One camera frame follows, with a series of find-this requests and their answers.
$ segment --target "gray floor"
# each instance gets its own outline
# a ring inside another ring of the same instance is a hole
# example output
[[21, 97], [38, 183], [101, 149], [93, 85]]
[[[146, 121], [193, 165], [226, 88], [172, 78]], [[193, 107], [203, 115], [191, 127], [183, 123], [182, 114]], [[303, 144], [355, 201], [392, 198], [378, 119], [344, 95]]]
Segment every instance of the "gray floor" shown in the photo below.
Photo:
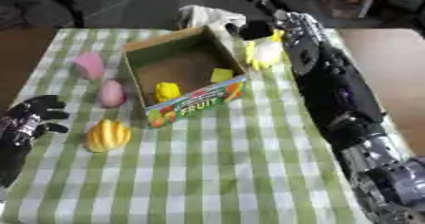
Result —
[[[320, 0], [283, 0], [294, 11], [315, 15], [327, 27], [372, 28], [373, 20], [331, 19]], [[176, 29], [180, 7], [201, 5], [243, 13], [251, 19], [264, 15], [245, 0], [84, 0], [83, 10], [89, 28], [166, 28]]]

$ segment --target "table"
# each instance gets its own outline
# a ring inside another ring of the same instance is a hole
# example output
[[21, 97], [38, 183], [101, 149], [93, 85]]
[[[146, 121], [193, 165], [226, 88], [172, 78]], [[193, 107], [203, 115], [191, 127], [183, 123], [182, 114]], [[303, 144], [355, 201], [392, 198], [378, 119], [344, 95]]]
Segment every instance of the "table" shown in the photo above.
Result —
[[[55, 34], [49, 28], [0, 32], [0, 56], [13, 58], [11, 72], [0, 70], [0, 112], [12, 103]], [[409, 29], [340, 29], [340, 34], [406, 141], [416, 154], [425, 155], [425, 104], [420, 100], [425, 92], [412, 86], [425, 84], [423, 39]], [[393, 88], [403, 89], [394, 93]]]
[[366, 81], [413, 151], [425, 155], [425, 42], [410, 29], [342, 29]]
[[0, 58], [7, 68], [0, 70], [0, 112], [8, 109], [55, 35], [51, 28], [0, 32]]
[[[327, 143], [301, 105], [288, 61], [251, 73], [242, 100], [172, 127], [140, 130], [136, 92], [105, 110], [99, 84], [70, 73], [83, 51], [97, 51], [104, 78], [121, 76], [127, 41], [159, 30], [64, 29], [18, 101], [60, 94], [71, 118], [67, 135], [37, 141], [10, 190], [3, 217], [24, 223], [366, 223]], [[329, 34], [341, 45], [335, 31]], [[244, 50], [226, 40], [236, 55]], [[108, 154], [85, 151], [83, 133], [102, 118], [132, 127], [132, 141]], [[385, 125], [392, 136], [391, 125]]]

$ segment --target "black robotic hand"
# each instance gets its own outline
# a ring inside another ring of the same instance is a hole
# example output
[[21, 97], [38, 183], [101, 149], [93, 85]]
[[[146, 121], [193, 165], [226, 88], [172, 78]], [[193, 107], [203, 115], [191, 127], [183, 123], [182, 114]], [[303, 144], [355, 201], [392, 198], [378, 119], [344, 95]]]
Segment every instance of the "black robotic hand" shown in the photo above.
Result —
[[64, 108], [58, 96], [45, 95], [15, 105], [0, 118], [0, 189], [19, 176], [35, 140], [47, 132], [67, 132], [60, 124], [43, 123], [67, 119]]

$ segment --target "box label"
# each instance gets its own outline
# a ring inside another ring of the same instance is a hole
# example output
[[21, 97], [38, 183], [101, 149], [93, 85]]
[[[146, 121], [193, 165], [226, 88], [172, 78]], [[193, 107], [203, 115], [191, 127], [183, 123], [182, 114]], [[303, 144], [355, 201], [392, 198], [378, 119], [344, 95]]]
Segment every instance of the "box label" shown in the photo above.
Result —
[[149, 107], [146, 110], [148, 122], [151, 127], [158, 128], [180, 118], [223, 103], [228, 103], [239, 98], [244, 90], [245, 76], [226, 81], [221, 84], [213, 84], [195, 92], [169, 101]]

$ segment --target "cardboard box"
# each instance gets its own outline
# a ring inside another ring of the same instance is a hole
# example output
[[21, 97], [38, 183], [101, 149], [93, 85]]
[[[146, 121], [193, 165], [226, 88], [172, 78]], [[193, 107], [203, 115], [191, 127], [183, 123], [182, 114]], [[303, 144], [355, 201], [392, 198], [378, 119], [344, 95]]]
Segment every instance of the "cardboard box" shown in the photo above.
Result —
[[[195, 112], [239, 98], [247, 76], [244, 68], [208, 27], [188, 28], [127, 44], [125, 61], [138, 89], [149, 126], [160, 127]], [[233, 70], [233, 78], [211, 83], [215, 68]], [[155, 98], [158, 83], [176, 83], [181, 97], [165, 103]]]

